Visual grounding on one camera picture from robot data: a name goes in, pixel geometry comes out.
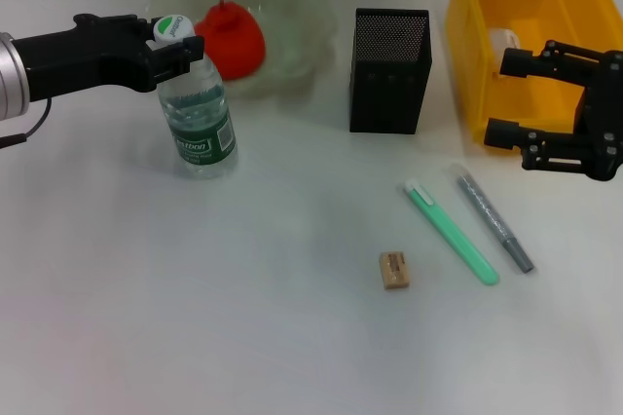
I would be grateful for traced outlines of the yellow plastic bin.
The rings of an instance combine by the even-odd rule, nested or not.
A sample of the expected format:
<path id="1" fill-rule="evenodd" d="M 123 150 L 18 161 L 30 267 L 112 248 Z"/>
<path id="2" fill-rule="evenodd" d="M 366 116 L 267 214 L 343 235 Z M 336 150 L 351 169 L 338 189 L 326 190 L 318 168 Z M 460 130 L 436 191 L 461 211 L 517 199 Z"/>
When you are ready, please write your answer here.
<path id="1" fill-rule="evenodd" d="M 515 33 L 519 46 L 540 52 L 556 40 L 581 48 L 623 51 L 623 18 L 612 0 L 450 0 L 446 34 L 459 111 L 475 143 L 491 118 L 525 127 L 570 132 L 582 94 L 552 79 L 499 75 L 501 49 L 491 33 Z"/>

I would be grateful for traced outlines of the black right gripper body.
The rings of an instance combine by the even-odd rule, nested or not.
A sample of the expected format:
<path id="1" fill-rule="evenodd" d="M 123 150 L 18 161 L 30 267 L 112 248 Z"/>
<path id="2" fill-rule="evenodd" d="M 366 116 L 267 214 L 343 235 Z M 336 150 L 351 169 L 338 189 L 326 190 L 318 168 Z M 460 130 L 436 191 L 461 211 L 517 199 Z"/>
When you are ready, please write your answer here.
<path id="1" fill-rule="evenodd" d="M 573 127 L 581 167 L 594 180 L 610 181 L 623 164 L 623 51 L 601 54 L 582 86 Z"/>

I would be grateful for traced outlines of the pale green glass fruit bowl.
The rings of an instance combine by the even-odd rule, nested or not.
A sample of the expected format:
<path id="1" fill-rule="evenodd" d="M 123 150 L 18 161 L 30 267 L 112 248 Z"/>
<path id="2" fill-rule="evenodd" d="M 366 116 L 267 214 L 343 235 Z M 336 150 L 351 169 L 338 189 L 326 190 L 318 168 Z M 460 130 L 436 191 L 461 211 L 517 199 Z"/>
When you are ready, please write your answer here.
<path id="1" fill-rule="evenodd" d="M 197 22 L 219 0 L 150 0 L 150 17 L 180 13 Z M 332 48 L 337 20 L 330 0 L 231 0 L 257 20 L 266 58 L 248 77 L 225 85 L 232 97 L 258 98 L 307 82 Z"/>

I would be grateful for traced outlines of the white paper ball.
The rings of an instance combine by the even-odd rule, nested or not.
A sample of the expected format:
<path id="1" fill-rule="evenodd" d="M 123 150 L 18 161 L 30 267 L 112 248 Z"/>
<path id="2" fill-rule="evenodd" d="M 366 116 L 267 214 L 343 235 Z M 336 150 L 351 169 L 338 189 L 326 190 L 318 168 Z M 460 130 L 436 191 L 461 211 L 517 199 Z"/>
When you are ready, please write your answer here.
<path id="1" fill-rule="evenodd" d="M 517 34 L 508 28 L 490 28 L 489 38 L 492 49 L 497 54 L 503 54 L 508 48 L 519 49 L 521 47 Z"/>

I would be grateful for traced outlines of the clear water bottle green label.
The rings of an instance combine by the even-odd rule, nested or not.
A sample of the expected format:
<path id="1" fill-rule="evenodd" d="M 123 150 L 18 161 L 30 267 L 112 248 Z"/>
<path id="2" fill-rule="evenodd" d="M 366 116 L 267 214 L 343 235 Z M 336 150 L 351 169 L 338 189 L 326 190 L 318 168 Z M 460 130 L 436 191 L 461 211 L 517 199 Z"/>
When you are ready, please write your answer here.
<path id="1" fill-rule="evenodd" d="M 196 177 L 232 170 L 238 147 L 220 74 L 206 54 L 190 71 L 160 83 L 157 92 L 177 152 Z"/>

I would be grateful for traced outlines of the red pumpkin-shaped toy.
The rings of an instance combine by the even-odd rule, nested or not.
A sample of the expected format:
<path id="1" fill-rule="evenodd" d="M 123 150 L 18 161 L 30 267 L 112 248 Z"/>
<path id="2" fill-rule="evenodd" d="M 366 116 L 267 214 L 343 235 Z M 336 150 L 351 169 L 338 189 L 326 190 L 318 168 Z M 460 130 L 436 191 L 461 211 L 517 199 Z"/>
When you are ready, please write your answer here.
<path id="1" fill-rule="evenodd" d="M 250 76 L 265 60 L 266 42 L 258 22 L 233 1 L 219 0 L 195 25 L 195 32 L 224 81 Z"/>

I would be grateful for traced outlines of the beige eraser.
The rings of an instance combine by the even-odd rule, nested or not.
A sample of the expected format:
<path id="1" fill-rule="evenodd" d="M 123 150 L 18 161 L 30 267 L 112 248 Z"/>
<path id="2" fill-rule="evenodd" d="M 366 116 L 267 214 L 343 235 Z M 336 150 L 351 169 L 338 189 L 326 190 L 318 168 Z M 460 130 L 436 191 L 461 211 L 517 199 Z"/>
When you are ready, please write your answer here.
<path id="1" fill-rule="evenodd" d="M 411 284 L 410 271 L 402 251 L 387 251 L 380 257 L 385 290 L 406 288 Z"/>

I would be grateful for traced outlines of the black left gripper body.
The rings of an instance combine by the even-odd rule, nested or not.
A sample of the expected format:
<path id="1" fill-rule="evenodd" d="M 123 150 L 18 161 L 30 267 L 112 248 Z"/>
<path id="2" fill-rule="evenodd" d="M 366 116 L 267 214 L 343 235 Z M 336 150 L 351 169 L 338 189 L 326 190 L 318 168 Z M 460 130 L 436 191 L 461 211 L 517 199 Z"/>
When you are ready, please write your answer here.
<path id="1" fill-rule="evenodd" d="M 17 39 L 32 101 L 106 85 L 146 93 L 156 88 L 151 49 L 135 15 L 80 14 L 69 30 Z"/>

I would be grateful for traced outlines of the green pen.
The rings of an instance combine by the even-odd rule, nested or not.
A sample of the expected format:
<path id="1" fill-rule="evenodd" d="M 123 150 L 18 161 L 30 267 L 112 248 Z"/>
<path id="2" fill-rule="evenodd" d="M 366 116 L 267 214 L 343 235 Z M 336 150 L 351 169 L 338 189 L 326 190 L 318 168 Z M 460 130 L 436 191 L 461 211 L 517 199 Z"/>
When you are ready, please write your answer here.
<path id="1" fill-rule="evenodd" d="M 406 181 L 404 192 L 482 284 L 498 283 L 495 268 L 421 184 L 415 180 Z"/>

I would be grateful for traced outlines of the grey marker pen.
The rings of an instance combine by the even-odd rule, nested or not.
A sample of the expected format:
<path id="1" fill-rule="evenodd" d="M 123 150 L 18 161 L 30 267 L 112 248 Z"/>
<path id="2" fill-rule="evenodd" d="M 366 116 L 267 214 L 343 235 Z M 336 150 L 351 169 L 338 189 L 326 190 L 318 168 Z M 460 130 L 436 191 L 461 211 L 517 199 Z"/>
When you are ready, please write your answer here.
<path id="1" fill-rule="evenodd" d="M 535 266 L 531 259 L 472 174 L 458 164 L 450 167 L 449 174 L 460 193 L 492 232 L 517 268 L 523 274 L 533 271 Z"/>

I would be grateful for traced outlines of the black mesh pen holder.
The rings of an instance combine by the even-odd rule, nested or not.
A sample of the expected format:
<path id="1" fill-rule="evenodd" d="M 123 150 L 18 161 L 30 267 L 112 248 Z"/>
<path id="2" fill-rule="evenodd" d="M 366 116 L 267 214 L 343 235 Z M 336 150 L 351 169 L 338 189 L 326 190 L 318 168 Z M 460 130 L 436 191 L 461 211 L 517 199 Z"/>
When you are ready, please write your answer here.
<path id="1" fill-rule="evenodd" d="M 349 130 L 415 133 L 431 67 L 429 11 L 358 8 Z"/>

